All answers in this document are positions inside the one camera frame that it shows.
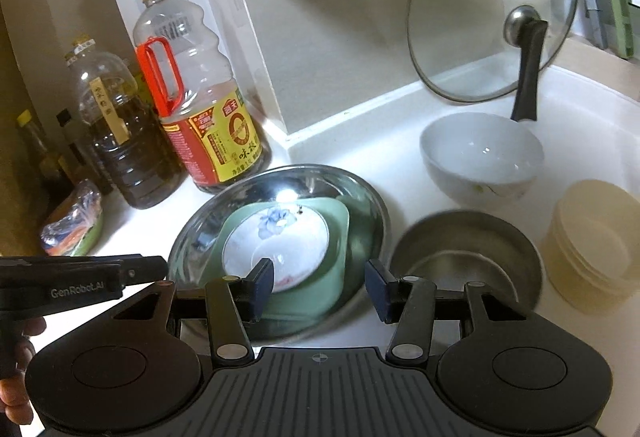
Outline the person's left hand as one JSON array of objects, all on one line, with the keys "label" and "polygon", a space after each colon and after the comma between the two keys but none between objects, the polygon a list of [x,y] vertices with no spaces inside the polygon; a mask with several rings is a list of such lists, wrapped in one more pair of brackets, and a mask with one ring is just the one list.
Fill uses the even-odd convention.
[{"label": "person's left hand", "polygon": [[14,348],[14,372],[7,379],[1,379],[1,411],[16,425],[30,425],[34,419],[25,387],[25,372],[36,353],[30,338],[42,334],[46,328],[43,318],[25,322],[23,334]]}]

